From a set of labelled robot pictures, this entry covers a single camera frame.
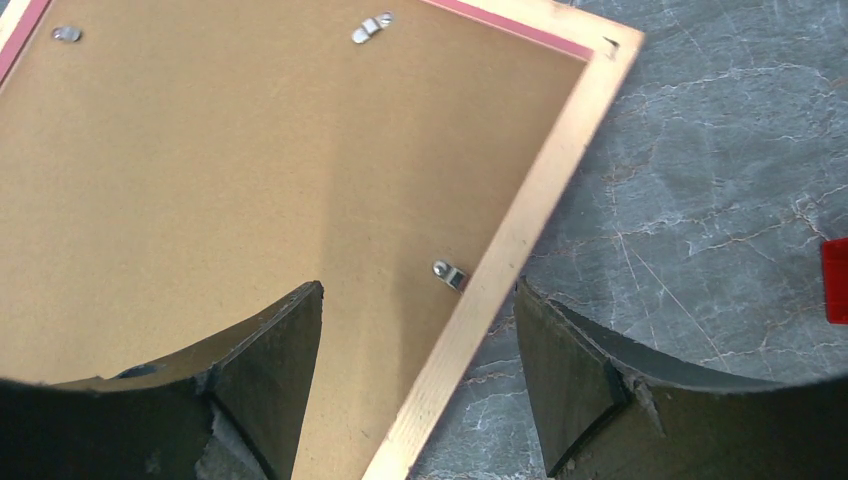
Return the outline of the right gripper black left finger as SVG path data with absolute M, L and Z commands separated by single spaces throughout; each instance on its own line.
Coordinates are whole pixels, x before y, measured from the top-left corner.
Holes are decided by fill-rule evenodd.
M 287 479 L 322 329 L 324 290 L 116 377 L 1 383 L 5 479 Z

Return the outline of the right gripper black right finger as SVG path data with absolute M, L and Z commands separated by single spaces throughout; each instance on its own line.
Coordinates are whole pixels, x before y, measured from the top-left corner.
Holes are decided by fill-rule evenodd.
M 847 379 L 748 378 L 653 350 L 520 280 L 519 350 L 552 479 L 843 479 Z

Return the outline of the pink wooden picture frame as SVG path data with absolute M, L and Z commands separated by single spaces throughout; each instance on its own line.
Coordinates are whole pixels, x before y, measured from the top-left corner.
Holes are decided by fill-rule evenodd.
M 8 9 L 17 15 L 17 20 L 7 28 L 1 56 L 1 92 L 52 2 L 9 4 Z M 581 60 L 584 67 L 477 267 L 465 271 L 448 262 L 470 276 L 466 288 L 457 292 L 445 284 L 458 296 L 455 308 L 358 479 L 402 479 L 409 473 L 574 174 L 642 41 L 637 30 L 552 1 L 421 2 L 572 56 Z M 322 285 L 318 280 L 310 281 Z M 114 375 L 92 377 L 113 378 L 161 357 L 134 364 Z M 1 383 L 7 379 L 54 385 L 92 377 L 50 383 L 5 377 L 1 373 Z

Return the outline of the brown cardboard backing board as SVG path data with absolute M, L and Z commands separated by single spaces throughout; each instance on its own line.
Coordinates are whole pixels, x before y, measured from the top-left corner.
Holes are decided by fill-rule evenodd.
M 432 264 L 477 267 L 583 67 L 421 1 L 52 2 L 1 92 L 2 375 L 114 375 L 318 280 L 293 475 L 360 478 L 457 303 Z

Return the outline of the silver metal turn clip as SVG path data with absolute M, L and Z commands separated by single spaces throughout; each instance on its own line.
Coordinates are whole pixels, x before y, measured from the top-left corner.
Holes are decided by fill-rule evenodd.
M 463 292 L 470 276 L 458 267 L 444 260 L 437 260 L 432 265 L 434 275 L 444 284 L 457 292 Z

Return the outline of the red purple toy block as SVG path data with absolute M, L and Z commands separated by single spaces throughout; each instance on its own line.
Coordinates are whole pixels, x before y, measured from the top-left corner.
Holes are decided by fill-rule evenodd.
M 847 324 L 848 239 L 825 241 L 821 245 L 822 277 L 827 321 Z

